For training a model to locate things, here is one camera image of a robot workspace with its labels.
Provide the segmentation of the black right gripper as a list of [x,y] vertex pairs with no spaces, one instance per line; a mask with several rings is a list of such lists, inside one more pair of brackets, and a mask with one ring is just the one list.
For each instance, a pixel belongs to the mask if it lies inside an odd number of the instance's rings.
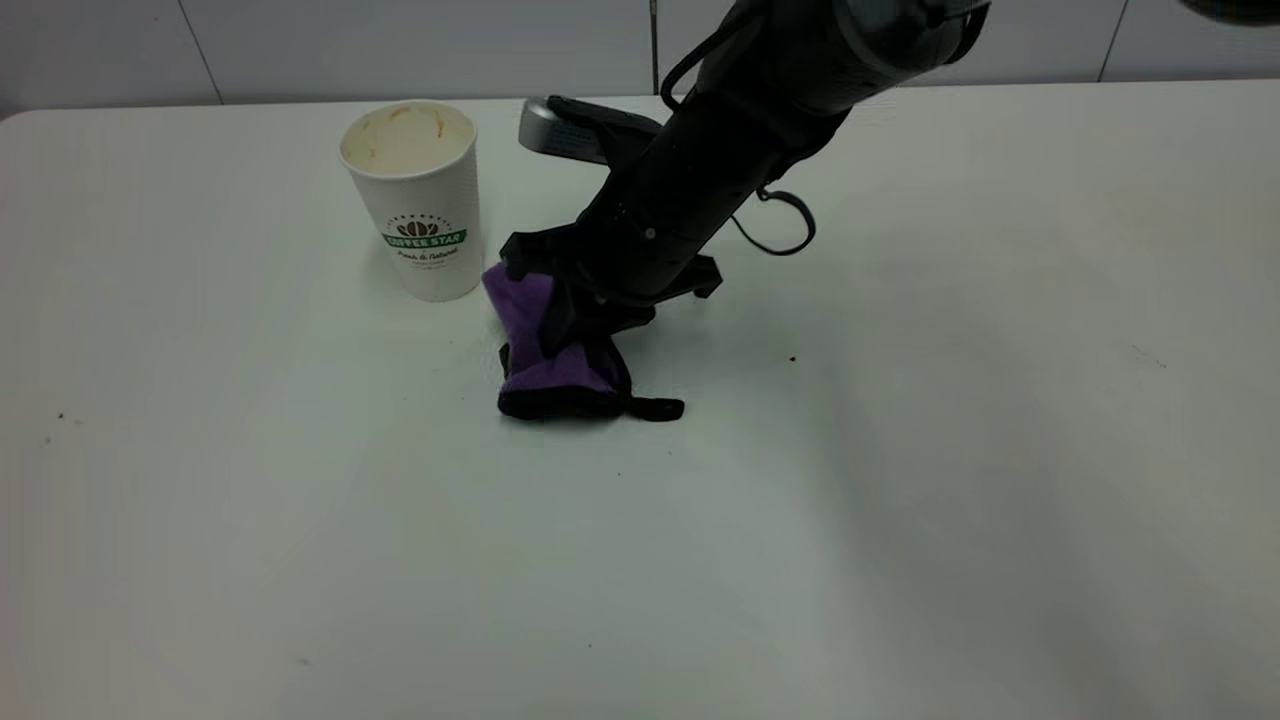
[[521,145],[609,169],[573,223],[515,233],[500,251],[509,278],[563,283],[550,287],[540,322],[543,356],[649,325],[653,305],[713,281],[695,266],[699,251],[847,117],[847,108],[820,113],[768,94],[691,92],[664,124],[571,97],[527,99]]

